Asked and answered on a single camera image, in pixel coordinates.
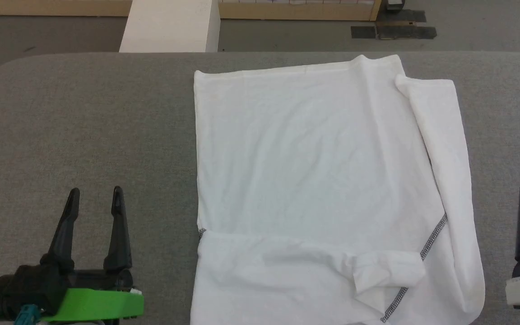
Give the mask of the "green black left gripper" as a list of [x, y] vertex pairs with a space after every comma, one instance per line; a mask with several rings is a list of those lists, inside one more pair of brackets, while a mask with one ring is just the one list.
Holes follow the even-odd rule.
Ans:
[[131, 275], [124, 270], [133, 263], [123, 189], [113, 190], [113, 226], [103, 262], [108, 272], [64, 272], [74, 270], [71, 254], [79, 206], [80, 190], [73, 188], [41, 265], [22, 265], [14, 274], [0, 276], [0, 321], [116, 324], [143, 315], [144, 296], [129, 286]]

